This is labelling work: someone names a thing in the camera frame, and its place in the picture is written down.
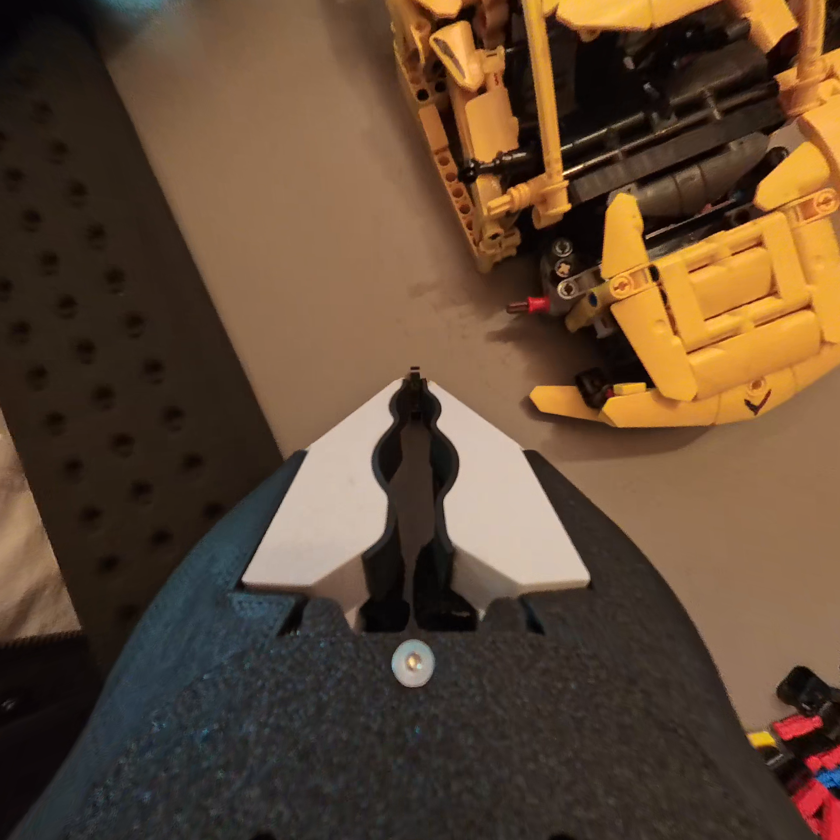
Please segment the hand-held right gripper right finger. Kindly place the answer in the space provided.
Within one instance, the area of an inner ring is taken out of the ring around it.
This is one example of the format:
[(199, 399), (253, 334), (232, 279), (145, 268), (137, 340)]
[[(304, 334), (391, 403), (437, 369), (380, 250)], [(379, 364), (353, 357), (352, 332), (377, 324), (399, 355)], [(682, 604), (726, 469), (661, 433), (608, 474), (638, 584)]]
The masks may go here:
[(526, 452), (441, 386), (415, 380), (434, 529), (415, 565), (424, 630), (468, 632), (494, 602), (584, 589), (591, 574)]

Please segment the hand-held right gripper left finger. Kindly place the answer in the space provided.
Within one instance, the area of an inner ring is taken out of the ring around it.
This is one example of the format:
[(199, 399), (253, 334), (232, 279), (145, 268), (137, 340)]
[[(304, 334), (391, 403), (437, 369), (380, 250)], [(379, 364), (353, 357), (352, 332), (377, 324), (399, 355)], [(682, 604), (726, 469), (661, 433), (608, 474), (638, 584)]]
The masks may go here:
[(391, 483), (411, 418), (394, 381), (312, 443), (241, 579), (249, 592), (337, 603), (352, 629), (403, 630), (403, 557)]

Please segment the yellow toy brick car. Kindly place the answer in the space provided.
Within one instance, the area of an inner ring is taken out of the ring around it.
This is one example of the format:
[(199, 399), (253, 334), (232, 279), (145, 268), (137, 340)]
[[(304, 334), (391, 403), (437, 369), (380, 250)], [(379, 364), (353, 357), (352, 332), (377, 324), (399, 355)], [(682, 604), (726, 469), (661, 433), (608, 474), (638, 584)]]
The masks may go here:
[(838, 2), (385, 6), (476, 266), (533, 250), (507, 311), (602, 345), (539, 411), (732, 424), (838, 367)]

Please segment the grey desk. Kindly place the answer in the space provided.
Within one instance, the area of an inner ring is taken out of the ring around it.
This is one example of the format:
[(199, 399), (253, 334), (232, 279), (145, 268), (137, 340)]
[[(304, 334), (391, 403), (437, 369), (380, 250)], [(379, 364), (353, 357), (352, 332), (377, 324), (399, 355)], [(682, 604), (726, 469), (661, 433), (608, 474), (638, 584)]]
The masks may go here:
[(666, 578), (748, 730), (795, 665), (838, 685), (838, 371), (766, 417), (544, 416), (593, 362), (509, 318), (535, 269), (476, 271), (395, 73), (383, 2), (171, 2), (109, 73), (284, 455), (417, 365), (538, 450)]

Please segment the perforated grey panel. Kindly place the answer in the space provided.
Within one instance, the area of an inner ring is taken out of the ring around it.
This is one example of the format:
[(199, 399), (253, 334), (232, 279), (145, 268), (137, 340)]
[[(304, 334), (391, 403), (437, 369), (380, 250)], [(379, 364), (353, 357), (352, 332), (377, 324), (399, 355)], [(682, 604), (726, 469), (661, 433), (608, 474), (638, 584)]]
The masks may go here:
[(37, 17), (2, 54), (2, 409), (108, 669), (281, 455), (98, 52)]

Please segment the pile of mixed small bricks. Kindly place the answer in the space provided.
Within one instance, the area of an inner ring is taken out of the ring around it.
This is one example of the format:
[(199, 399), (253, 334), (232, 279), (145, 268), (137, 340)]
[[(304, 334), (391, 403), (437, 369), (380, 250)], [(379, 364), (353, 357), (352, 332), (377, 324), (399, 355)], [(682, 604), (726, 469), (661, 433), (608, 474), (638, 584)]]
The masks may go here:
[(792, 713), (747, 738), (815, 837), (838, 839), (839, 688), (796, 665), (775, 695)]

